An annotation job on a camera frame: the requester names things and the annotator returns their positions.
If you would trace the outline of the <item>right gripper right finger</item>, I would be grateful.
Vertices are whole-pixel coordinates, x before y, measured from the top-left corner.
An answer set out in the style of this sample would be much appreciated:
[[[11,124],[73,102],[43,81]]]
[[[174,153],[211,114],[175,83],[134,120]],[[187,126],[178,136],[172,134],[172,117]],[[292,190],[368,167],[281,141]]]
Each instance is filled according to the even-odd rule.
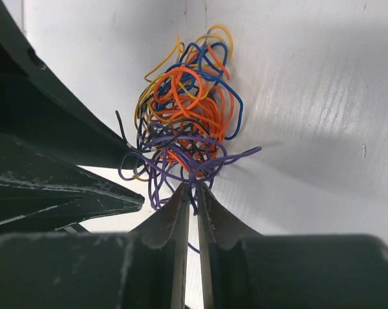
[[[252,307],[242,241],[261,237],[227,210],[204,184],[196,186],[202,291],[205,308]]]

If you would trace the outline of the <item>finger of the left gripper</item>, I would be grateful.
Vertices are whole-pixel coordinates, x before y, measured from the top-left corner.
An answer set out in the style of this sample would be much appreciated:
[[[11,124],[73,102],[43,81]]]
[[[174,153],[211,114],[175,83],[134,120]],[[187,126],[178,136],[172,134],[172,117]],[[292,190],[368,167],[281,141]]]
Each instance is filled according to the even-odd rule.
[[[126,142],[53,74],[0,1],[0,132],[74,165],[133,169]]]
[[[47,232],[138,212],[144,198],[0,132],[0,234]]]

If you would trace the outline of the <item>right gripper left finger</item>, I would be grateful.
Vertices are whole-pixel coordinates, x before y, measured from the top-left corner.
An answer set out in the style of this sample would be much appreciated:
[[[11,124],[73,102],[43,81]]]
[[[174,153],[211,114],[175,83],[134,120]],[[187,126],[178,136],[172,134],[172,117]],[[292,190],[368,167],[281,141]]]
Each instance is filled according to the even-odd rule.
[[[184,308],[188,254],[188,185],[131,232],[130,308]]]

